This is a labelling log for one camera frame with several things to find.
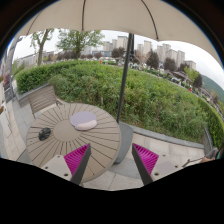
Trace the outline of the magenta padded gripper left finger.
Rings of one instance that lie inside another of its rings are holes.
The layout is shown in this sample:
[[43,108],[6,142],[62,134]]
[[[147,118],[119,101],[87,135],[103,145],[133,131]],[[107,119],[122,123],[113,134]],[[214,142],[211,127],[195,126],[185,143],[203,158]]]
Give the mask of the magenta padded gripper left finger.
[[65,156],[54,156],[42,169],[76,185],[80,185],[90,155],[91,146],[86,144]]

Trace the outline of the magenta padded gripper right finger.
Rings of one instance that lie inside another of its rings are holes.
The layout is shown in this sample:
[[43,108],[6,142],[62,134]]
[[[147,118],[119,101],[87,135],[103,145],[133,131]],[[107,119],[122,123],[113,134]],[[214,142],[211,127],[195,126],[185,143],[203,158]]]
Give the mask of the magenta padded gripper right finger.
[[144,185],[148,185],[181,169],[168,156],[158,155],[135,143],[132,144],[132,155]]

